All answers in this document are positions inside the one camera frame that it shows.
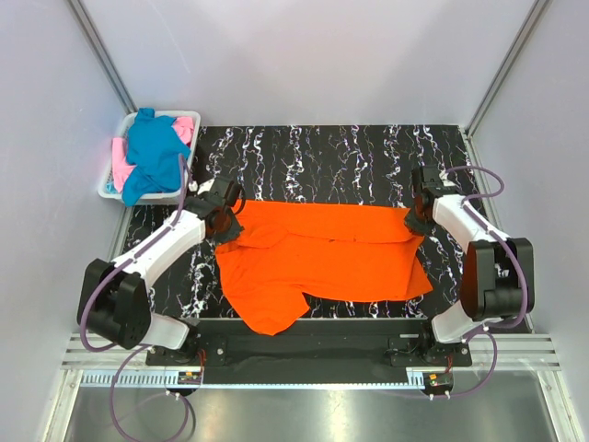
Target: gray wall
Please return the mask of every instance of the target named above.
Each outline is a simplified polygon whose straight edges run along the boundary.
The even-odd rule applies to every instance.
[[[584,430],[589,380],[589,3],[552,2],[475,134],[484,166],[502,175],[499,217],[535,246],[535,326],[556,344]]]
[[[85,0],[139,106],[466,124],[533,0]]]
[[[121,213],[97,184],[123,115],[63,0],[0,2],[0,66],[0,438],[28,442]]]

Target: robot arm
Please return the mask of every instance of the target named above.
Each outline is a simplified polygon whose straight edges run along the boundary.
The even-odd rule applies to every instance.
[[[78,323],[97,287],[118,271],[98,294],[88,314],[87,327],[126,349],[149,343],[190,353],[195,340],[188,338],[194,329],[180,320],[152,313],[147,294],[157,278],[186,250],[206,238],[219,243],[237,238],[242,228],[231,207],[240,194],[241,186],[231,180],[217,177],[206,181],[196,196],[187,198],[184,210],[174,212],[140,244],[113,262],[90,263],[82,286]]]
[[[436,343],[459,343],[465,333],[483,322],[516,316],[522,306],[522,287],[511,260],[497,239],[512,250],[527,281],[527,306],[534,306],[534,259],[531,243],[510,238],[477,212],[445,172],[435,167],[413,170],[414,206],[406,226],[421,235],[443,227],[466,253],[459,300],[431,321]]]

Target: fabric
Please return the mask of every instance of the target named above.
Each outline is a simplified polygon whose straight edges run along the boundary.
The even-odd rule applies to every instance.
[[[248,201],[244,231],[217,247],[221,286],[255,332],[274,335],[308,311],[304,293],[339,301],[408,300],[432,290],[409,209]]]
[[[194,120],[192,117],[178,117],[172,127],[182,143],[189,145],[194,134]]]
[[[155,118],[151,108],[141,108],[127,133],[127,162],[135,165],[122,189],[126,205],[135,205],[146,193],[174,192],[180,187],[178,156],[190,150],[172,128],[175,119]]]
[[[112,139],[112,181],[114,188],[118,193],[122,192],[127,178],[135,169],[127,163],[125,156],[127,154],[127,141],[124,138],[116,137]]]
[[[194,135],[194,121],[191,117],[178,117],[172,128],[182,143],[189,145]],[[135,169],[135,166],[127,163],[127,141],[124,138],[115,137],[112,139],[112,180],[114,188],[118,193]]]

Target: orange shirt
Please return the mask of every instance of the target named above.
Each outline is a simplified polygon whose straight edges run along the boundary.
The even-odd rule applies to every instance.
[[[274,335],[308,311],[303,293],[338,301],[402,301],[432,286],[415,253],[409,209],[248,201],[244,231],[217,247],[221,286],[255,332]]]

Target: laundry basket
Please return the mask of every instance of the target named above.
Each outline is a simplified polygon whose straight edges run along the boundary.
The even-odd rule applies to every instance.
[[[114,135],[115,137],[126,138],[127,131],[135,122],[135,116],[137,112],[130,113],[127,115],[124,120],[122,121],[117,133]],[[194,152],[196,150],[196,140],[199,134],[199,128],[201,126],[201,115],[198,112],[193,112],[190,110],[157,110],[156,117],[161,115],[167,115],[169,117],[191,117],[194,121],[194,134],[191,140],[191,154],[188,157],[188,168],[190,170],[192,166],[192,160],[194,159]],[[109,160],[109,166],[107,167],[102,180],[100,181],[100,185],[98,186],[98,194],[102,198],[109,198],[111,200],[118,200],[122,203],[122,195],[117,192],[114,188],[114,181],[112,178],[112,157]],[[141,197],[141,199],[135,205],[146,205],[146,204],[177,204],[179,201],[180,190],[175,192],[169,193],[146,193]]]

